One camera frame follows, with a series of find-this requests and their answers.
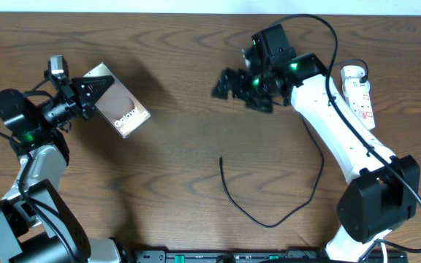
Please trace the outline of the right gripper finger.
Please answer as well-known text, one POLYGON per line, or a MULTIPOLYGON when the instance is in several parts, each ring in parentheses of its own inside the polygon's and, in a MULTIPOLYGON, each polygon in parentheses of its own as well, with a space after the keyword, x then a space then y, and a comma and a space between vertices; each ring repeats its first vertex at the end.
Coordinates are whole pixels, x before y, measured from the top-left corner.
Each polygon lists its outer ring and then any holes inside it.
POLYGON ((273 100, 268 98, 250 99, 246 102, 246 106, 261 113, 273 112, 273 100))
POLYGON ((228 99, 231 91, 232 96, 236 97, 240 93, 243 84, 243 70, 234 70, 230 68, 223 69, 216 85, 211 91, 211 96, 218 99, 228 99))

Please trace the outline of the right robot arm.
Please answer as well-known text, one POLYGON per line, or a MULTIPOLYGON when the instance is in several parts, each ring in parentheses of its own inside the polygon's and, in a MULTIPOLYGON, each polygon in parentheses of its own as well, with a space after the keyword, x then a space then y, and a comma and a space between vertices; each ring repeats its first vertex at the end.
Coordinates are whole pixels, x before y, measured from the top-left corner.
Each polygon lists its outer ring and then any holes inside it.
POLYGON ((412 218, 417 209, 420 167, 398 158, 352 112, 313 53, 297 55, 281 24, 252 36, 245 70, 226 68, 212 96, 232 97, 271 113, 274 97, 306 119, 338 162, 347 188, 337 204, 341 226, 326 245, 331 260, 361 262, 380 239, 412 218))

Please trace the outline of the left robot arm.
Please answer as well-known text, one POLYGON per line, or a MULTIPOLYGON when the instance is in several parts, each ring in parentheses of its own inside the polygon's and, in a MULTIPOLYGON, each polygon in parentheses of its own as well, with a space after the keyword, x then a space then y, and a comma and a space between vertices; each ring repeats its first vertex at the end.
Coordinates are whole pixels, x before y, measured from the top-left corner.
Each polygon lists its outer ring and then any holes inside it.
POLYGON ((20 162, 12 188, 0 201, 1 262, 130 262, 113 238, 87 237, 58 193, 69 163, 63 133, 78 116, 89 119, 114 83, 111 76, 49 76, 57 93, 34 88, 0 91, 0 119, 20 162))

